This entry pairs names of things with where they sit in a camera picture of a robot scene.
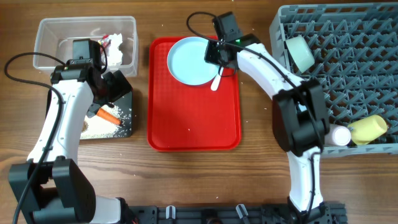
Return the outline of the orange carrot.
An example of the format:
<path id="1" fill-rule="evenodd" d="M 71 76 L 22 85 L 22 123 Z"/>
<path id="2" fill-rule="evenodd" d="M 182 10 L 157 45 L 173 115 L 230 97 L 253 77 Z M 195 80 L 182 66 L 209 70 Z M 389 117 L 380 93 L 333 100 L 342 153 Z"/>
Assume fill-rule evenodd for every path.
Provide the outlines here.
<path id="1" fill-rule="evenodd" d="M 100 108 L 97 113 L 97 116 L 99 116 L 100 118 L 103 118 L 104 120 L 109 121 L 110 123 L 113 123 L 117 126 L 121 125 L 121 120 L 116 118 L 115 116 L 111 115 L 110 113 L 108 113 L 107 111 L 105 111 L 104 109 Z"/>

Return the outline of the white plastic spoon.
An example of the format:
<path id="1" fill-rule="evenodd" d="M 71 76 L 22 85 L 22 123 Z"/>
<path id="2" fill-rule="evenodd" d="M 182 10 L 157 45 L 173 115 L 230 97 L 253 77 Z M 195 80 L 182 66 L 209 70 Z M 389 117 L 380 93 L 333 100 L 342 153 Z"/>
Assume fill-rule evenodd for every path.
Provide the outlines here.
<path id="1" fill-rule="evenodd" d="M 211 90 L 212 91 L 216 91 L 218 89 L 218 87 L 220 85 L 221 77 L 222 77 L 222 74 L 223 74 L 223 70 L 224 70 L 224 68 L 220 67 L 218 72 L 217 72 L 217 74 L 216 74 L 216 76 L 214 77 L 213 82 L 211 84 Z"/>

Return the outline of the white rice pile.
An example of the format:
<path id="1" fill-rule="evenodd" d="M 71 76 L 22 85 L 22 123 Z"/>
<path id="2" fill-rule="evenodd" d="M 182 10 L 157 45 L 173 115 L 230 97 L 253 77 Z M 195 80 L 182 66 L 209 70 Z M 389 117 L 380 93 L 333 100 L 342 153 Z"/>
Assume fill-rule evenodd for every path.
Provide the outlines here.
<path id="1" fill-rule="evenodd" d="M 106 138 L 127 138 L 132 134 L 132 109 L 130 107 L 107 105 L 102 107 L 105 111 L 121 120 L 121 125 L 117 126 L 103 118 L 95 115 L 92 118 L 85 117 L 88 129 L 81 132 L 80 139 L 106 139 Z"/>

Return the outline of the large light blue plate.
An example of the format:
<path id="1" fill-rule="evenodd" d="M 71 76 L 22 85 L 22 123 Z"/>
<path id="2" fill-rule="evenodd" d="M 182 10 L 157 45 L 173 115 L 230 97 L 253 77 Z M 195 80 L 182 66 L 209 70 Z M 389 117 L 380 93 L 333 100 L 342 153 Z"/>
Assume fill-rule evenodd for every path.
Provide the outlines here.
<path id="1" fill-rule="evenodd" d="M 202 37 L 186 37 L 169 50 L 167 66 L 171 75 L 180 83 L 198 86 L 214 79 L 219 66 L 205 61 L 209 41 Z"/>

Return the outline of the red snack wrapper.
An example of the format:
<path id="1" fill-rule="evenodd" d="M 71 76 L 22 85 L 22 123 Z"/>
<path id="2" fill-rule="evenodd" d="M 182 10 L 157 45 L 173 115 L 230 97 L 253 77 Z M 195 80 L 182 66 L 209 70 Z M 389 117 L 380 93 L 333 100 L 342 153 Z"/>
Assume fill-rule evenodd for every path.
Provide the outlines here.
<path id="1" fill-rule="evenodd" d="M 107 48 L 108 45 L 110 44 L 111 40 L 109 39 L 109 35 L 104 35 L 98 43 L 102 45 L 104 48 Z"/>

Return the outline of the green bowl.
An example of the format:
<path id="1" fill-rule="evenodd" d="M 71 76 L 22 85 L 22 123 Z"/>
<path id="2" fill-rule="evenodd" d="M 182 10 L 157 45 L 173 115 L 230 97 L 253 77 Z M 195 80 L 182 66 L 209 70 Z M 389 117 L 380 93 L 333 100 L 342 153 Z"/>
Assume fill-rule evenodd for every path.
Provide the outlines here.
<path id="1" fill-rule="evenodd" d="M 303 73 L 315 64 L 315 59 L 305 39 L 300 35 L 285 41 L 298 70 Z"/>

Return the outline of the pink plastic cup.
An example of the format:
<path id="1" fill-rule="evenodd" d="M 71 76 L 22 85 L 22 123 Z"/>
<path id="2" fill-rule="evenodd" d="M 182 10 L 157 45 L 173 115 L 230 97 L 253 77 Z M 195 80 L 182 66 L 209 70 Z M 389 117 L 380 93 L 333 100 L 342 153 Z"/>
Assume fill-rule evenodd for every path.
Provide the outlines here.
<path id="1" fill-rule="evenodd" d="M 325 135 L 326 146 L 346 146 L 351 141 L 351 132 L 345 126 L 330 124 L 330 131 Z"/>

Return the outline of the yellow plastic cup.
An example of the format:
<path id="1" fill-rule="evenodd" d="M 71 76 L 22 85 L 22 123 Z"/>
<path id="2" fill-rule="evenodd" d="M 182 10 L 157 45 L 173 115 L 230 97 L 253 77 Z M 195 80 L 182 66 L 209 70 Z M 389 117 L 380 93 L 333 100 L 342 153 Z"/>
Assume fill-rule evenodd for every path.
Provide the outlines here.
<path id="1" fill-rule="evenodd" d="M 388 125 L 381 116 L 372 115 L 349 124 L 348 129 L 356 145 L 366 145 L 385 134 Z"/>

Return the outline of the brown round cookie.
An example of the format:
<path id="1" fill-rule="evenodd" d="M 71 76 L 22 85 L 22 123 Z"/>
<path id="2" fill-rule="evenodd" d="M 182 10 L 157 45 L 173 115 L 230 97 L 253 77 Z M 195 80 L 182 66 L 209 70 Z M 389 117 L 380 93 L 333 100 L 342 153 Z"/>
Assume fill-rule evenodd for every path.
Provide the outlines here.
<path id="1" fill-rule="evenodd" d="M 86 121 L 83 122 L 82 132 L 84 133 L 88 129 L 88 124 Z"/>

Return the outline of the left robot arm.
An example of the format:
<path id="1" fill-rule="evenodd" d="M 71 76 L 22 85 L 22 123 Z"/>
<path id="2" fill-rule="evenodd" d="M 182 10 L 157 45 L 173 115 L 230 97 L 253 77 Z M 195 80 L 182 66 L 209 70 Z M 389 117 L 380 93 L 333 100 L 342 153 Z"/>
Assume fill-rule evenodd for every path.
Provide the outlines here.
<path id="1" fill-rule="evenodd" d="M 77 164 L 86 117 L 132 95 L 120 71 L 107 69 L 104 47 L 91 39 L 73 41 L 73 57 L 51 74 L 47 113 L 40 137 L 21 164 L 9 171 L 17 199 L 14 220 L 27 223 L 138 223 L 123 198 L 96 195 Z"/>

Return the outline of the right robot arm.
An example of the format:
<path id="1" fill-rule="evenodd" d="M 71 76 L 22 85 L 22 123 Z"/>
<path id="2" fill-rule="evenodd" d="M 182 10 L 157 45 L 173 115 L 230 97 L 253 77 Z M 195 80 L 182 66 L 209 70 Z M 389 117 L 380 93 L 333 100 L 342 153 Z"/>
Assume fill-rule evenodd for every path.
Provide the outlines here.
<path id="1" fill-rule="evenodd" d="M 212 15 L 217 38 L 205 53 L 207 62 L 249 75 L 272 100 L 272 131 L 287 153 L 290 223 L 328 223 L 330 208 L 320 192 L 320 156 L 330 130 L 323 90 L 317 80 L 300 78 L 272 58 L 254 35 L 243 35 L 232 12 Z"/>

